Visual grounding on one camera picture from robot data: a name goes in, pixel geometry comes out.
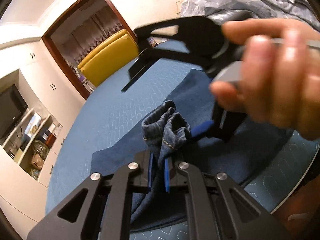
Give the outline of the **person right hand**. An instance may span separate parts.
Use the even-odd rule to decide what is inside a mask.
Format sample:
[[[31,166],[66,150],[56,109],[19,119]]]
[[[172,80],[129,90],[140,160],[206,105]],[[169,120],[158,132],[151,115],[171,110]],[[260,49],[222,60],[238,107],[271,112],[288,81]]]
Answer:
[[[228,111],[245,112],[256,122],[319,138],[319,51],[307,47],[319,32],[293,19],[229,21],[222,32],[244,44],[238,87],[215,81],[210,90]]]

